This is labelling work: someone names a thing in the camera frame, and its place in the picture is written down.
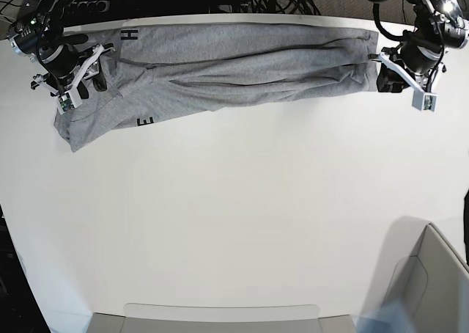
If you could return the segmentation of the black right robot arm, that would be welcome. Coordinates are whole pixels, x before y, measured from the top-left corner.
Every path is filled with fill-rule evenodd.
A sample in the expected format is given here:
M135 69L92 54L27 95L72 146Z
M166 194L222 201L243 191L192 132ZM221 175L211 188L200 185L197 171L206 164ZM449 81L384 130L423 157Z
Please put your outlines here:
M62 16L75 0L40 0L36 10L16 20L7 39L13 50L38 62L44 74L33 77L30 87L44 87L62 105L76 107L89 97L84 84L90 80L96 91L107 90L100 56L112 44L97 44L83 51L77 49L89 41L86 34L64 34Z

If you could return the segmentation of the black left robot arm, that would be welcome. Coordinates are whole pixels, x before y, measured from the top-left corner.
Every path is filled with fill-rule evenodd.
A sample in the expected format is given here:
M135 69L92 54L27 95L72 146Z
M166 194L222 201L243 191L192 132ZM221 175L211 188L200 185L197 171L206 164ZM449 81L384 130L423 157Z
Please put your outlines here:
M468 43L468 29L457 0L405 0L416 14L414 30L394 35L380 21L380 5L374 0L373 19L379 33L398 43L383 48L375 59L382 63L377 80L379 92L398 93L416 85L430 93L443 66L447 49L462 49Z

